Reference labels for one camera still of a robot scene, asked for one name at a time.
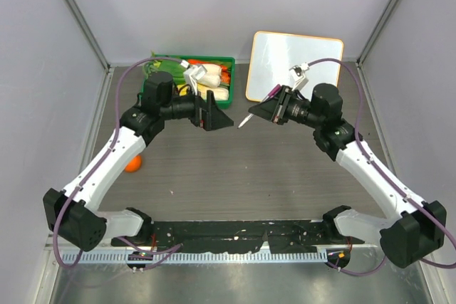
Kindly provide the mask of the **pink whiteboard marker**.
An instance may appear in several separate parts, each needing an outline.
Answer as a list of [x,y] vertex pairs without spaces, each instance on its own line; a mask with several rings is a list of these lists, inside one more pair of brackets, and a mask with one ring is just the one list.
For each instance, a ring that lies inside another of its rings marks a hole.
[[263,105],[265,102],[270,100],[272,97],[274,97],[281,89],[281,85],[277,84],[275,85],[269,93],[265,96],[263,100],[261,100],[257,105],[252,106],[249,108],[249,114],[239,123],[237,126],[237,129],[241,129],[243,126],[245,126],[254,116],[254,113],[252,110],[258,109],[260,105]]

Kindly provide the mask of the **orange framed whiteboard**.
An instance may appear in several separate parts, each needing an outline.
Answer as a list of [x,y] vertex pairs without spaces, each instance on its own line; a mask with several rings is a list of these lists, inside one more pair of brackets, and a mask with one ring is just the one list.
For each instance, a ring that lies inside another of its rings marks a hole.
[[343,41],[337,38],[258,31],[254,34],[245,95],[262,100],[277,84],[294,85],[289,69],[322,58],[341,60]]

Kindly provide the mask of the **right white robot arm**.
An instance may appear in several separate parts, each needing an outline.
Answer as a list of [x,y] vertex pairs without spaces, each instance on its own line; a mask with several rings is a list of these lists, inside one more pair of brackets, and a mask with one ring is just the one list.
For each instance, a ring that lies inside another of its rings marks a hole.
[[426,202],[373,154],[354,126],[342,117],[343,100],[328,83],[314,87],[311,99],[283,85],[267,100],[249,108],[251,115],[277,125],[288,121],[313,129],[316,146],[348,171],[370,194],[384,216],[378,218],[341,206],[321,233],[329,243],[350,236],[381,248],[395,266],[406,268],[444,244],[447,212],[438,202]]

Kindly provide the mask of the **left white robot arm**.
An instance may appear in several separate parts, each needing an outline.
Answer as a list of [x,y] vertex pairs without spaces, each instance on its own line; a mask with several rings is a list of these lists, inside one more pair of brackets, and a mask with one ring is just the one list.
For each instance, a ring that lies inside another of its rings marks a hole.
[[62,190],[49,189],[43,197],[53,238],[62,238],[82,251],[93,250],[103,239],[124,238],[136,246],[152,236],[152,219],[126,208],[100,212],[99,206],[114,181],[165,128],[168,120],[188,119],[206,131],[233,126],[217,105],[213,92],[178,95],[172,76],[160,71],[143,83],[134,106],[125,111],[106,145],[92,162]]

